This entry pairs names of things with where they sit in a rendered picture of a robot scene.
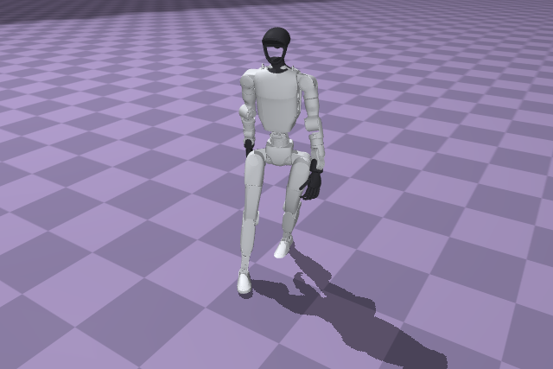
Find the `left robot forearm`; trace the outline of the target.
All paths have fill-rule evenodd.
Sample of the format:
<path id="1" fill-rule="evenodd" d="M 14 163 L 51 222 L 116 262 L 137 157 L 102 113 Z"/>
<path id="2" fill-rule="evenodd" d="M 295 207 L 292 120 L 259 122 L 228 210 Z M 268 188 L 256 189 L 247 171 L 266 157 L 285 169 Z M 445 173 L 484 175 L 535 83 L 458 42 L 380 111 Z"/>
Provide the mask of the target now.
<path id="1" fill-rule="evenodd" d="M 325 150 L 324 150 L 324 144 L 323 144 L 323 129 L 322 129 L 322 123 L 320 117 L 318 117 L 318 126 L 319 126 L 319 132 L 312 132 L 309 136 L 310 144 L 311 144 L 311 161 L 313 159 L 316 159 L 316 169 L 322 170 L 325 166 Z M 323 145 L 322 145 L 323 144 Z M 311 162 L 310 162 L 311 164 Z"/>

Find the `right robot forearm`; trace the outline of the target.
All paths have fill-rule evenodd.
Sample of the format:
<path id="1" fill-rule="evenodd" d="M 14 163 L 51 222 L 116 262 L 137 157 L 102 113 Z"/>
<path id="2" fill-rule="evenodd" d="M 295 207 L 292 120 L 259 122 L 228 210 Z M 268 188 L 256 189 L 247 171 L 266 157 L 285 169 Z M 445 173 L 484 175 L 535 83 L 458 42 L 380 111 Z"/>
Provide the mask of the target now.
<path id="1" fill-rule="evenodd" d="M 241 117 L 241 116 L 240 116 Z M 243 124 L 243 131 L 244 131 L 244 143 L 246 139 L 250 139 L 252 145 L 254 144 L 256 138 L 255 138 L 255 118 L 252 120 L 246 120 L 245 118 L 241 117 L 242 124 Z"/>

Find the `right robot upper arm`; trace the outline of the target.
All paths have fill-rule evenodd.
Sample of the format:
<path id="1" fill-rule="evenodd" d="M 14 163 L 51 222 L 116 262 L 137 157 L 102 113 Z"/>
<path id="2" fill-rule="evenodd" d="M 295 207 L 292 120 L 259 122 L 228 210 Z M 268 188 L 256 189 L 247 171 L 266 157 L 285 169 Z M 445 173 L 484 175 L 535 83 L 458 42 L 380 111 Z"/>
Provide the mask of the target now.
<path id="1" fill-rule="evenodd" d="M 242 98 L 244 104 L 239 108 L 239 115 L 246 120 L 252 120 L 256 117 L 256 93 L 254 87 L 254 77 L 258 69 L 248 69 L 240 79 L 242 86 Z"/>

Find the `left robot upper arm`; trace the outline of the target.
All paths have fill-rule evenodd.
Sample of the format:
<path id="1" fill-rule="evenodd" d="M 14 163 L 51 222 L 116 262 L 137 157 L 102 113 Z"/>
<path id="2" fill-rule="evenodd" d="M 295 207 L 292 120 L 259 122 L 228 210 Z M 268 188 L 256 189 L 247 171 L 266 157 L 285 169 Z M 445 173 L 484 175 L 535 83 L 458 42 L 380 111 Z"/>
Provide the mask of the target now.
<path id="1" fill-rule="evenodd" d="M 319 96 L 317 79 L 313 75 L 298 73 L 297 81 L 300 89 L 304 91 L 303 98 L 308 114 L 308 117 L 304 118 L 306 131 L 319 130 Z"/>

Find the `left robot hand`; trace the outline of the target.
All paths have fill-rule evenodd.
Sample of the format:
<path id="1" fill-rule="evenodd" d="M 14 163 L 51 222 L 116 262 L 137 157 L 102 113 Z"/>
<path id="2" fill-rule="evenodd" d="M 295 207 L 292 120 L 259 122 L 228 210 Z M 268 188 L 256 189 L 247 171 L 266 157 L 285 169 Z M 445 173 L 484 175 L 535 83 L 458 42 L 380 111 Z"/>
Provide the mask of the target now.
<path id="1" fill-rule="evenodd" d="M 299 190 L 302 190 L 308 185 L 306 193 L 303 196 L 300 196 L 300 198 L 303 198 L 304 200 L 312 200 L 318 197 L 319 195 L 320 186 L 321 186 L 320 174 L 323 172 L 323 169 L 322 170 L 316 169 L 316 164 L 317 164 L 316 159 L 313 159 L 310 164 L 310 171 L 312 173 L 309 175 L 308 180 L 299 188 Z"/>

